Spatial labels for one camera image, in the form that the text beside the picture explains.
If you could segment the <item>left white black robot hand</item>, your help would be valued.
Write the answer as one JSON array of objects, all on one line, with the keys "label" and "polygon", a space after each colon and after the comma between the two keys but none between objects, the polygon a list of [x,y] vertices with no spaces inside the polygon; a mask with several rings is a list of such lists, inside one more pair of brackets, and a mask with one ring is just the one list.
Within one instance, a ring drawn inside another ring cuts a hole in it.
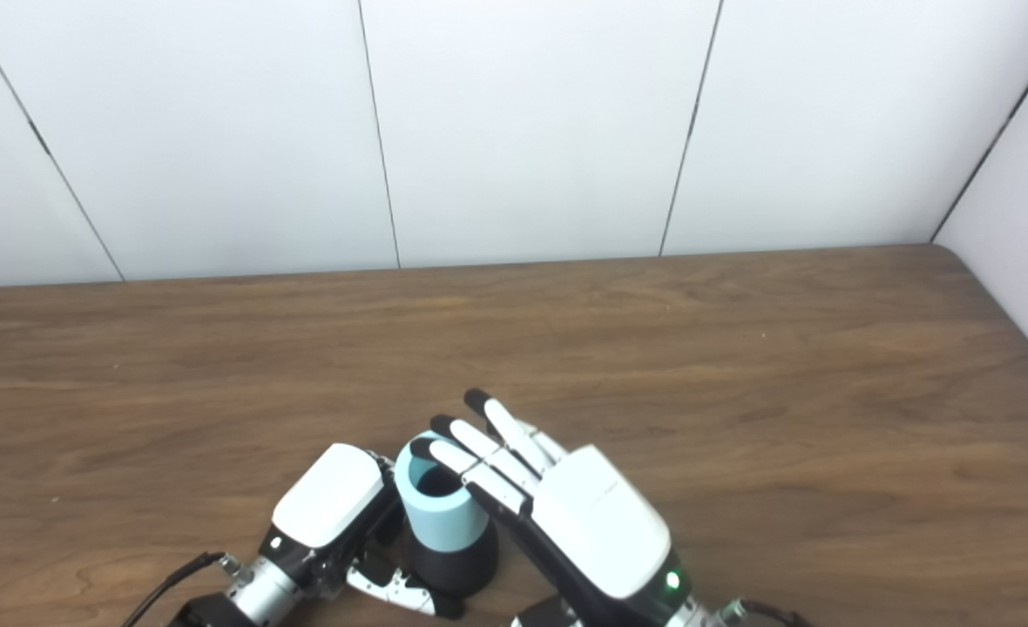
[{"label": "left white black robot hand", "polygon": [[299,603],[334,600],[347,588],[418,614],[461,618],[463,602],[370,548],[389,547],[405,523],[390,460],[334,443],[276,504],[250,580],[228,596],[255,626],[279,626]]}]

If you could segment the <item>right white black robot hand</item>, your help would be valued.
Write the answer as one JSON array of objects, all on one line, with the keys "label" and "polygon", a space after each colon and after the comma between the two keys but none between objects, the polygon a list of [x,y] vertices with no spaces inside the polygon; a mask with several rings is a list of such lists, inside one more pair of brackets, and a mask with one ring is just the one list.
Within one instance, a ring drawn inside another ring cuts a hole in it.
[{"label": "right white black robot hand", "polygon": [[408,448],[458,481],[555,588],[511,624],[705,623],[664,517],[600,448],[565,448],[481,388],[463,402],[482,428],[436,415]]}]

